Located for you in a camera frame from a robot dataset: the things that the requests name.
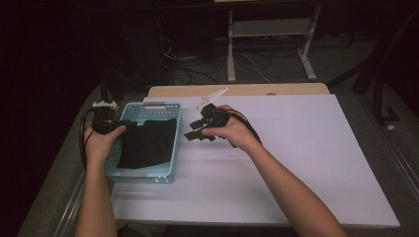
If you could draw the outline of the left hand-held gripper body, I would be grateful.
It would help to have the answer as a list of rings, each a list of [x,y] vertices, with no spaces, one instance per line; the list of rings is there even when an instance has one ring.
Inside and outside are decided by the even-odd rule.
[[[94,117],[92,120],[93,129],[100,134],[109,134],[116,128],[124,125],[128,127],[126,120],[118,120],[115,114],[119,106],[116,102],[105,102],[93,104]]]

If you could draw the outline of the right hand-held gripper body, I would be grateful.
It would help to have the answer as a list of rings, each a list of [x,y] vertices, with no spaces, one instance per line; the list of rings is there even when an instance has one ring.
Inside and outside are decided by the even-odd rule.
[[[228,122],[228,114],[225,110],[219,109],[213,102],[223,95],[227,88],[220,89],[208,96],[201,98],[197,105],[197,110],[200,112],[202,120],[205,120],[209,127],[225,126]]]

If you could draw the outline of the black pants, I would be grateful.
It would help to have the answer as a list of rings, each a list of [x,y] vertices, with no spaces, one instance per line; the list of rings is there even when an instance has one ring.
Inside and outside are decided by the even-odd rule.
[[[139,169],[171,161],[177,121],[146,120],[122,141],[119,168]]]

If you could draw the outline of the light blue plastic basket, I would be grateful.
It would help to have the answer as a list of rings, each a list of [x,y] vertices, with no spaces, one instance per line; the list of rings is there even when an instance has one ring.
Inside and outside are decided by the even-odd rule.
[[[114,143],[112,152],[106,161],[106,175],[116,183],[172,183],[182,126],[181,104],[166,102],[131,102],[126,104],[120,116],[120,120],[136,121],[137,126],[144,124],[146,120],[167,119],[175,119],[177,121],[176,135],[170,162],[139,169],[119,168],[118,165],[122,155],[122,141],[131,131],[131,129],[128,129],[123,136]]]

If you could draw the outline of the person's left hand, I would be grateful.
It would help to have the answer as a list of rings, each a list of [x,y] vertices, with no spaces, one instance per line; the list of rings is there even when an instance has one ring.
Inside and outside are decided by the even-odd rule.
[[[108,134],[100,134],[87,121],[84,128],[84,145],[88,166],[103,165],[110,155],[115,141],[126,132],[126,126],[121,125]]]

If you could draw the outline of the person's right hand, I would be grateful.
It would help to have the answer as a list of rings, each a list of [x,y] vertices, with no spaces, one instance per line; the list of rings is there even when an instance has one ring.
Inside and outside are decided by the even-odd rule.
[[[244,116],[229,105],[219,106],[224,112],[230,113],[228,123],[223,127],[209,127],[202,130],[206,136],[218,136],[226,139],[232,145],[251,154],[262,147],[248,126],[243,123]]]

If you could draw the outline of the wooden table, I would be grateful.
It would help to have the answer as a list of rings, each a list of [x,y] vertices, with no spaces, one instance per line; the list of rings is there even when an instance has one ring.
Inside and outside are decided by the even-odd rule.
[[[286,83],[286,84],[230,84],[230,85],[189,85],[154,86],[148,98],[163,97],[202,97],[227,88],[226,96],[262,95],[328,95],[329,89],[323,83]]]

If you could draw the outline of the white table board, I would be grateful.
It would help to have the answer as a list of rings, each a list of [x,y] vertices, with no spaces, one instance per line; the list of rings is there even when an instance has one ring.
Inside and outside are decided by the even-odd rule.
[[[244,114],[263,145],[306,183],[341,224],[399,224],[333,95],[221,96]],[[171,184],[117,183],[118,220],[285,226],[252,161],[223,139],[180,139]]]

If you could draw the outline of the white metal stand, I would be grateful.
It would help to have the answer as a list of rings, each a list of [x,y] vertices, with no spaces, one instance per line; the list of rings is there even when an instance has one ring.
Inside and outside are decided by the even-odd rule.
[[[305,43],[303,47],[297,51],[297,55],[305,71],[307,79],[314,81],[316,79],[316,75],[309,62],[307,54],[314,36],[321,9],[321,6],[316,6],[309,18],[255,21],[234,21],[233,11],[230,10],[228,15],[226,57],[227,82],[234,83],[236,81],[235,63],[233,56],[234,39],[284,36],[304,36]]]

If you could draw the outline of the black metal stand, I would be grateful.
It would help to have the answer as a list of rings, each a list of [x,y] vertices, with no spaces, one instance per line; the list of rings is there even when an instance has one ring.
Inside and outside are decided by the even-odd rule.
[[[352,87],[354,93],[365,94],[373,86],[373,115],[380,124],[399,120],[390,107],[382,114],[385,84],[419,118],[419,6],[396,15],[368,58],[326,86],[331,89],[355,74],[359,76]]]

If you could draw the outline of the metal floor rail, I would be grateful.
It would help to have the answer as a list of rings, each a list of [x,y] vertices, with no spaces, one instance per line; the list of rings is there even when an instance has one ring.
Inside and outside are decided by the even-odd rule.
[[[394,138],[390,134],[390,130],[387,128],[387,124],[374,115],[373,106],[365,96],[358,97],[357,101],[359,102],[364,113],[369,118],[370,123],[379,133],[380,138],[389,149],[393,163],[402,176],[404,182],[408,186],[415,199],[419,202],[419,177],[411,168],[410,164],[406,160],[406,157],[402,153],[402,150],[397,146]]]
[[[86,120],[90,114],[94,114],[93,108],[88,109],[86,112],[82,114],[78,126],[78,148],[82,170],[78,176],[77,183],[75,185],[74,190],[71,193],[70,199],[65,206],[64,213],[60,217],[58,226],[54,231],[53,237],[71,237],[76,225],[77,216],[83,196],[83,189],[85,185],[85,169],[87,165],[87,158],[85,154],[84,145],[84,128]]]

